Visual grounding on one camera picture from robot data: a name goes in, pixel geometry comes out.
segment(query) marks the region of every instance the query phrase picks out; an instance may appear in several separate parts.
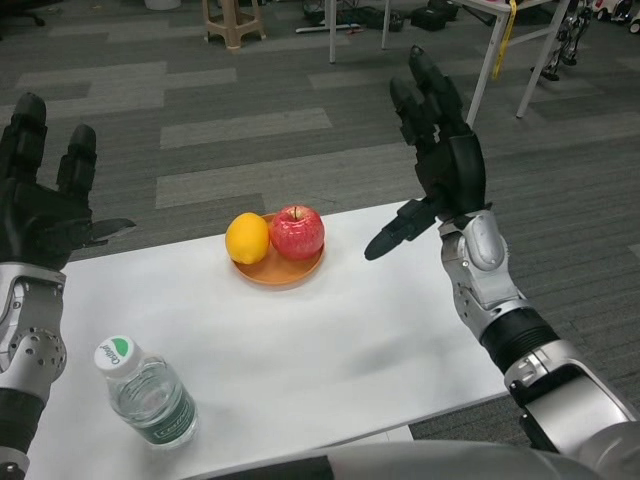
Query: apple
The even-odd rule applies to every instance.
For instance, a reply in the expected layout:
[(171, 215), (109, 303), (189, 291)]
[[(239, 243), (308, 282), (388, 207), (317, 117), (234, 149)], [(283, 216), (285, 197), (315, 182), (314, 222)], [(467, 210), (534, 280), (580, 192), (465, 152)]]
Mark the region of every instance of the apple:
[(318, 212), (309, 207), (290, 206), (271, 221), (271, 244), (289, 260), (313, 257), (324, 244), (324, 225)]

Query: bottle cap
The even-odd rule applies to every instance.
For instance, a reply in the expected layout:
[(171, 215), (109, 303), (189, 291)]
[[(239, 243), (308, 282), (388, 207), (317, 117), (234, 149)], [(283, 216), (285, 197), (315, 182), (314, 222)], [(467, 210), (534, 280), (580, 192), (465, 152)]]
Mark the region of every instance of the bottle cap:
[(131, 338), (117, 335), (100, 344), (93, 360), (106, 377), (117, 378), (124, 377), (138, 368), (143, 355), (142, 349)]

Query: table leg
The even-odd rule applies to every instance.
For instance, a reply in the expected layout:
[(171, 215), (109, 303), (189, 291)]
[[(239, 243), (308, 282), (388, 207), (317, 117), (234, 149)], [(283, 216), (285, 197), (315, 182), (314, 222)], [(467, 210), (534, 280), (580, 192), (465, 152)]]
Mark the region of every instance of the table leg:
[(391, 20), (391, 0), (386, 0), (384, 5), (384, 22), (382, 23), (382, 49), (387, 48), (387, 34), (389, 33), (389, 21)]
[(338, 11), (337, 0), (325, 0), (324, 21), (329, 19), (329, 63), (336, 63), (336, 16)]
[(480, 101), (482, 95), (484, 95), (484, 89), (487, 86), (487, 80), (489, 75), (493, 71), (493, 65), (496, 62), (498, 51), (500, 50), (500, 43), (504, 36), (505, 28), (507, 27), (507, 21), (509, 20), (509, 14), (503, 13), (496, 16), (496, 23), (493, 26), (493, 33), (491, 34), (491, 40), (487, 47), (487, 53), (484, 56), (484, 63), (480, 70), (480, 77), (476, 84), (476, 91), (473, 93), (473, 100), (471, 100), (471, 106), (469, 107), (469, 113), (467, 114), (467, 123), (470, 127), (473, 127), (473, 122), (476, 120), (478, 114), (478, 108), (480, 107)]
[(536, 62), (536, 66), (533, 69), (531, 78), (529, 79), (529, 84), (527, 85), (527, 89), (524, 91), (524, 95), (522, 96), (522, 100), (520, 101), (520, 106), (518, 107), (518, 111), (516, 112), (516, 117), (518, 118), (522, 118), (524, 116), (524, 113), (527, 111), (529, 101), (531, 100), (533, 91), (535, 90), (538, 83), (538, 78), (540, 78), (540, 72), (542, 72), (542, 69), (548, 61), (549, 52), (551, 51), (551, 47), (553, 47), (553, 42), (555, 42), (556, 35), (558, 35), (558, 30), (560, 29), (560, 25), (562, 24), (564, 14), (567, 12), (568, 7), (569, 0), (560, 0), (560, 3), (558, 3), (558, 6), (556, 7), (556, 13), (553, 15), (551, 24), (549, 25), (549, 34), (547, 35), (547, 39), (542, 46), (542, 50), (540, 50), (538, 61)]

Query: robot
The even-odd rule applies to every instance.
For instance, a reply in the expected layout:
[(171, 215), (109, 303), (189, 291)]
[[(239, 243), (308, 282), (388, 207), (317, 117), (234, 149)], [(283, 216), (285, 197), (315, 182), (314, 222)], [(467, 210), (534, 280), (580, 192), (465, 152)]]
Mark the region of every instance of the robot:
[(640, 11), (636, 13), (636, 16), (631, 19), (629, 24), (629, 31), (633, 34), (640, 33)]
[[(456, 310), (503, 373), (534, 448), (448, 441), (334, 447), (222, 478), (640, 478), (638, 411), (514, 285), (506, 242), (485, 199), (480, 143), (463, 120), (458, 92), (417, 46), (409, 65), (422, 98), (397, 78), (390, 93), (401, 133), (416, 149), (415, 172), (426, 196), (401, 207), (364, 255), (375, 260), (440, 221), (442, 264)], [(36, 184), (44, 119), (44, 103), (23, 97), (0, 142), (0, 480), (25, 478), (29, 445), (64, 369), (60, 270), (72, 250), (104, 244), (134, 226), (92, 220), (87, 195), (96, 155), (89, 127), (72, 136), (59, 190)]]
[(552, 82), (560, 80), (557, 73), (560, 62), (567, 66), (574, 66), (578, 63), (578, 43), (589, 28), (593, 16), (592, 0), (580, 0), (577, 6), (571, 9), (571, 12), (571, 14), (565, 15), (558, 29), (556, 36), (558, 47), (551, 54), (547, 66), (540, 72), (542, 77)]
[(593, 12), (601, 22), (627, 23), (633, 0), (597, 0)]

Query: beige plastic stool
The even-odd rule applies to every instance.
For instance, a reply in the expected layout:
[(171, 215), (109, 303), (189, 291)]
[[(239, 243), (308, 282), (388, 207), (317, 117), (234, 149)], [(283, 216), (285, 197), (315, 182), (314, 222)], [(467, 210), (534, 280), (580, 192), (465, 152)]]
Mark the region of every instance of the beige plastic stool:
[(220, 0), (222, 14), (215, 16), (211, 16), (209, 1), (202, 0), (207, 41), (211, 40), (211, 34), (220, 35), (229, 50), (236, 50), (242, 46), (242, 36), (247, 33), (258, 32), (263, 40), (267, 38), (258, 0), (251, 0), (253, 15), (241, 12), (238, 0)]

